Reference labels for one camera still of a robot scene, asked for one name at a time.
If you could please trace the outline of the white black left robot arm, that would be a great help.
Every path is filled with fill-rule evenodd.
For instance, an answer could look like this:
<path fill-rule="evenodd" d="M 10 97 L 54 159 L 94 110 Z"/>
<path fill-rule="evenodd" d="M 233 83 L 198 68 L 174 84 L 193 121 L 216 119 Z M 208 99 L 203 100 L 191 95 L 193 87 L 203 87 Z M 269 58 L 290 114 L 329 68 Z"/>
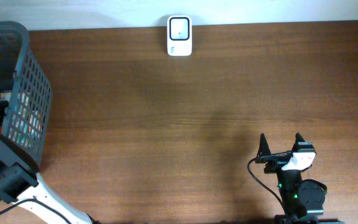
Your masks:
<path fill-rule="evenodd" d="M 11 204 L 0 215 L 22 207 L 46 223 L 97 223 L 56 194 L 41 177 L 39 165 L 30 154 L 1 133 L 0 202 Z"/>

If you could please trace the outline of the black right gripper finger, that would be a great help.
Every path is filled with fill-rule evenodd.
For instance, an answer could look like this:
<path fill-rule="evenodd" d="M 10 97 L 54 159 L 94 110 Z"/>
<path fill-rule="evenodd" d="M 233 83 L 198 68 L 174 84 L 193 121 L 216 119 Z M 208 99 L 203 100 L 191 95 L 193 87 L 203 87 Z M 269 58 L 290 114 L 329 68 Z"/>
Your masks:
<path fill-rule="evenodd" d="M 269 155 L 271 155 L 271 151 L 270 151 L 268 142 L 266 140 L 265 134 L 262 133 L 260 135 L 259 149 L 257 152 L 257 157 L 263 157 L 263 156 L 269 156 Z"/>
<path fill-rule="evenodd" d="M 300 149 L 304 149 L 305 148 L 303 145 L 304 142 L 305 142 L 305 140 L 303 139 L 301 134 L 296 133 L 295 134 L 295 143 L 292 147 L 292 151 L 299 151 Z"/>

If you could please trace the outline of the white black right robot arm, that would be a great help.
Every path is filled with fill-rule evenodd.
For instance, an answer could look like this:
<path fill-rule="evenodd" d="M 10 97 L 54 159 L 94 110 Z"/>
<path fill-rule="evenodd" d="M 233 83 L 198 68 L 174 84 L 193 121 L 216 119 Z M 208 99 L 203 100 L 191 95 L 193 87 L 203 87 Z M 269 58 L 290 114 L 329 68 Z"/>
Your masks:
<path fill-rule="evenodd" d="M 274 223 L 340 223 L 337 219 L 320 219 L 323 215 L 328 188 L 325 184 L 303 179 L 301 173 L 312 167 L 316 151 L 311 142 L 305 141 L 300 133 L 295 134 L 291 150 L 271 153 L 264 134 L 260 135 L 257 155 L 247 164 L 249 174 L 268 190 L 283 208 L 283 215 L 275 215 Z M 251 171 L 250 164 L 264 164 L 265 174 L 275 174 L 278 180 L 276 194 L 263 184 Z"/>

